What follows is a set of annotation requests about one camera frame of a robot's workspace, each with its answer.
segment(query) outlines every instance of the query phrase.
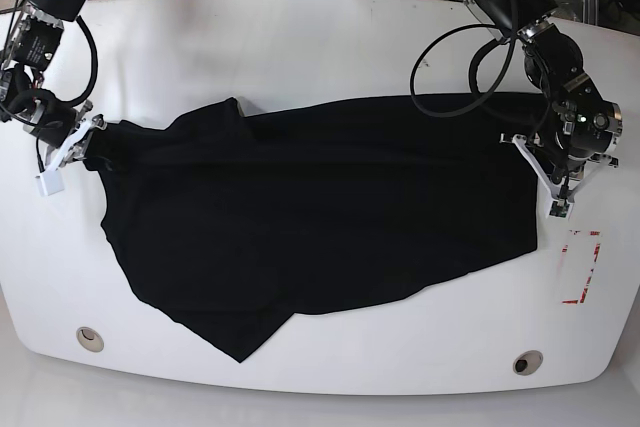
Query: circular hole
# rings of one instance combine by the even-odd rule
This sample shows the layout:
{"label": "circular hole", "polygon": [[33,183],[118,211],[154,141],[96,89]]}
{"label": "circular hole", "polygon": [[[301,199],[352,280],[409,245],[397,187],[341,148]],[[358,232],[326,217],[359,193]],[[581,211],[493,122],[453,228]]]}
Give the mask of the circular hole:
{"label": "circular hole", "polygon": [[104,341],[100,334],[89,327],[80,327],[76,331],[76,338],[82,347],[89,352],[102,352],[104,349]]}
{"label": "circular hole", "polygon": [[518,375],[531,375],[542,365],[542,353],[537,350],[525,352],[513,362],[513,371]]}

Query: white table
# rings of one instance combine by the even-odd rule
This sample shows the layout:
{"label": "white table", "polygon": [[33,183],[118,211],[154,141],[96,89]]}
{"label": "white table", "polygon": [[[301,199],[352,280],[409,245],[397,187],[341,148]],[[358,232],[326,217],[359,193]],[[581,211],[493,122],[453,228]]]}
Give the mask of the white table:
{"label": "white table", "polygon": [[[474,20],[462,5],[434,0],[115,0],[91,3],[83,16],[100,52],[96,111],[156,128],[229,96],[251,115],[406,94],[424,46]],[[559,24],[582,47],[601,93],[622,108],[622,167],[594,180],[569,222],[539,216],[535,254],[392,305],[295,316],[242,364],[134,297],[99,226],[106,202],[97,174],[65,168],[67,189],[39,198],[33,137],[15,123],[0,126],[0,282],[19,338],[34,352],[107,369],[290,392],[462,393],[597,377],[640,285],[640,40]],[[467,91],[468,61],[489,38],[467,32],[437,49],[419,89]],[[487,59],[481,85],[502,55]],[[88,57],[69,26],[46,87],[75,96]],[[521,53],[503,90],[534,90]],[[559,265],[569,229],[603,233],[579,305],[562,304],[558,293],[572,269],[583,268]],[[78,344],[83,326],[102,335],[103,352]],[[544,355],[540,370],[516,375],[513,361],[534,349]]]}

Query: black t-shirt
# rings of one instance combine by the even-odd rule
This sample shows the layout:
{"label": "black t-shirt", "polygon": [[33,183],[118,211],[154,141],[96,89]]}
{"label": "black t-shirt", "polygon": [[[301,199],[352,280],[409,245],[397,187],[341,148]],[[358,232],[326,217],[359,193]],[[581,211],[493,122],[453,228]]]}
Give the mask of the black t-shirt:
{"label": "black t-shirt", "polygon": [[247,118],[228,99],[166,130],[110,124],[85,165],[134,294],[242,362],[294,313],[399,301],[534,251],[537,180],[500,144],[510,128],[480,110],[432,119],[408,97]]}

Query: black cloth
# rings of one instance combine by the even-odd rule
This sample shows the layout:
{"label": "black cloth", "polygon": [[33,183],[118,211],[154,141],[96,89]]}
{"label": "black cloth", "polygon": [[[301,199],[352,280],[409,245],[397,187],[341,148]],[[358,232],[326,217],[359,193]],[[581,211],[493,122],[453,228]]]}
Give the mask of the black cloth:
{"label": "black cloth", "polygon": [[110,124],[85,165],[134,294],[242,362],[294,313],[399,301],[534,251],[537,180],[499,143],[509,128],[480,110],[432,119],[408,97],[247,118],[229,99],[166,130]]}

